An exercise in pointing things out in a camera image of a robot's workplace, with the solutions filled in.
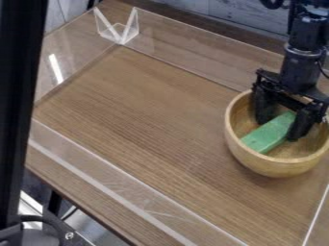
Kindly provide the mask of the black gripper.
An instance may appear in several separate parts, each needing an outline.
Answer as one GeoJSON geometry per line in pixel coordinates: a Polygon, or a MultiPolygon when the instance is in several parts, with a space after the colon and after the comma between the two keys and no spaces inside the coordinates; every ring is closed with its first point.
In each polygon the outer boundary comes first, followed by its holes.
{"type": "Polygon", "coordinates": [[[286,45],[279,72],[262,68],[255,71],[251,86],[255,122],[262,125],[274,118],[277,105],[295,111],[286,134],[289,141],[307,134],[329,108],[329,96],[317,88],[325,57],[323,47],[301,50],[286,45]]]}

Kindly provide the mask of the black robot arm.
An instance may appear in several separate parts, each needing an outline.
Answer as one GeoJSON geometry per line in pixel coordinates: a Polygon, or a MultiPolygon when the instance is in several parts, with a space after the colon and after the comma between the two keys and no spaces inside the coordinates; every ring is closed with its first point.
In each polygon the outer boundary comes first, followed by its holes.
{"type": "Polygon", "coordinates": [[[286,138],[303,137],[313,125],[323,121],[329,95],[317,88],[319,76],[329,79],[322,65],[329,47],[329,0],[290,0],[287,35],[279,73],[259,68],[251,86],[255,121],[274,118],[277,105],[295,112],[286,138]]]}

